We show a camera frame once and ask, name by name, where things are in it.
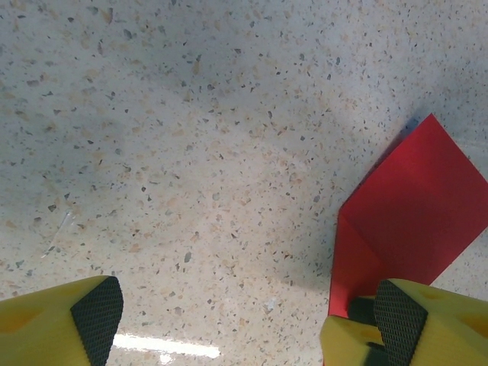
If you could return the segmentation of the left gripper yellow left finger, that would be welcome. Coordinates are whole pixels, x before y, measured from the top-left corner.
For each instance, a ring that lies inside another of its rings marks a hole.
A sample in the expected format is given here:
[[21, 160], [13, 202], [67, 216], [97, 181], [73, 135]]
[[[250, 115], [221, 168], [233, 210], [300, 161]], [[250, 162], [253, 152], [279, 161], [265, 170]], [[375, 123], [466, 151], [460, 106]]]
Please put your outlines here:
[[1, 302], [3, 365], [104, 365], [124, 307], [120, 283], [99, 275]]

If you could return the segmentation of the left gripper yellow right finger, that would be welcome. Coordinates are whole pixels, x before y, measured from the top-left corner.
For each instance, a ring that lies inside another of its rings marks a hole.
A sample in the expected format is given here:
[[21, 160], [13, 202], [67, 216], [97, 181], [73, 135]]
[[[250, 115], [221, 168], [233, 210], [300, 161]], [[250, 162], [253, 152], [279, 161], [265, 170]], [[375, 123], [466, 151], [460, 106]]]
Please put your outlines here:
[[379, 283], [374, 315], [391, 365], [486, 365], [487, 302], [402, 279]]

